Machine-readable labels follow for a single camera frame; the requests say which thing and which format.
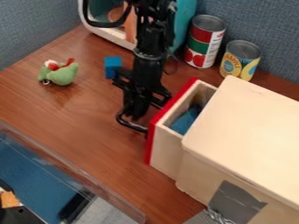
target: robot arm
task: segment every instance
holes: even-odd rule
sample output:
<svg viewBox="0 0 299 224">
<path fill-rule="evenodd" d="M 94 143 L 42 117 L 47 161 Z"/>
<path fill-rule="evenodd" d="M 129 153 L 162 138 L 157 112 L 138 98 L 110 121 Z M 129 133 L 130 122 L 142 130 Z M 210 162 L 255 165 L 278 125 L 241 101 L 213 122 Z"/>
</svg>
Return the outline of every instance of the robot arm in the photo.
<svg viewBox="0 0 299 224">
<path fill-rule="evenodd" d="M 175 38 L 176 1 L 127 0 L 128 7 L 123 15 L 111 23 L 90 20 L 89 1 L 83 0 L 83 15 L 87 23 L 95 27 L 120 26 L 125 22 L 131 8 L 134 6 L 136 9 L 137 45 L 134 50 L 133 69 L 129 74 L 119 72 L 113 84 L 121 88 L 124 95 L 123 109 L 116 116 L 117 122 L 146 133 L 147 128 L 123 117 L 131 117 L 132 121 L 137 121 L 146 114 L 150 105 L 161 108 L 171 98 L 171 93 L 162 86 L 161 78 L 167 51 Z"/>
</svg>

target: green stuffed toy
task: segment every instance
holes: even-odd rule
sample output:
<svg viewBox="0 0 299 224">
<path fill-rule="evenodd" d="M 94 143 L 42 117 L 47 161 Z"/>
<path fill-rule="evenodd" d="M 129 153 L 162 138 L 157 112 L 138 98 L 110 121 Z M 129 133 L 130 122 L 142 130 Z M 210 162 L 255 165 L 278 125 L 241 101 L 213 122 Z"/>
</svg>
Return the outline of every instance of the green stuffed toy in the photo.
<svg viewBox="0 0 299 224">
<path fill-rule="evenodd" d="M 66 86 L 73 82 L 78 68 L 79 65 L 74 63 L 74 59 L 68 59 L 66 64 L 48 60 L 40 69 L 38 80 L 43 81 L 44 85 L 52 82 L 56 85 Z"/>
</svg>

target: wooden table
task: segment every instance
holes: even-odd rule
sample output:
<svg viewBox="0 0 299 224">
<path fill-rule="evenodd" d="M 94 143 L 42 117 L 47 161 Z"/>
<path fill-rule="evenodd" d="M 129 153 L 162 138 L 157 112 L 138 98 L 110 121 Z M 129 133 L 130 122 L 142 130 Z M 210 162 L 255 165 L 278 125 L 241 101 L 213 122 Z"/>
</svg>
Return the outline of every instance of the wooden table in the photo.
<svg viewBox="0 0 299 224">
<path fill-rule="evenodd" d="M 0 73 L 0 119 L 38 139 L 112 188 L 148 216 L 148 223 L 182 223 L 204 207 L 180 192 L 174 181 L 143 163 L 142 134 L 120 126 L 115 113 L 122 91 L 104 77 L 105 56 L 122 56 L 132 64 L 132 53 L 99 38 L 82 26 Z M 48 59 L 80 63 L 69 87 L 43 86 L 37 75 Z M 218 68 L 198 70 L 180 64 L 177 73 L 164 76 L 173 93 L 192 76 L 218 86 Z M 256 83 L 299 101 L 299 86 L 258 71 Z"/>
</svg>

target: soup can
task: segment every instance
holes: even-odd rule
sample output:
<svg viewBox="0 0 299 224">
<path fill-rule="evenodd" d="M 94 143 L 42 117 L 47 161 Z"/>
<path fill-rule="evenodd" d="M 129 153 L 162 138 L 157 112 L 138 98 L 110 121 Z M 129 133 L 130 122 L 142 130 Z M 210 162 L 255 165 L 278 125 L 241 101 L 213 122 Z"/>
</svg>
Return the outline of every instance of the soup can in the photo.
<svg viewBox="0 0 299 224">
<path fill-rule="evenodd" d="M 226 46 L 220 74 L 223 77 L 233 75 L 244 81 L 250 81 L 261 60 L 260 48 L 246 40 L 233 40 Z"/>
<path fill-rule="evenodd" d="M 219 51 L 226 24 L 218 17 L 198 15 L 192 19 L 184 60 L 197 68 L 211 67 Z"/>
</svg>

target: blue block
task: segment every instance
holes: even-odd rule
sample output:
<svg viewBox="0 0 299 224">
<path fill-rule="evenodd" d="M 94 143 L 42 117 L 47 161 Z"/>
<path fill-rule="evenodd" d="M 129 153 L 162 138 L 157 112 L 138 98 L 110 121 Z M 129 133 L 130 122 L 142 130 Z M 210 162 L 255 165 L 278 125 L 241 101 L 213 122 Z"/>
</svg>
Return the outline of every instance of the blue block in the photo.
<svg viewBox="0 0 299 224">
<path fill-rule="evenodd" d="M 115 69 L 122 68 L 122 57 L 105 57 L 105 76 L 106 79 L 115 77 Z"/>
</svg>

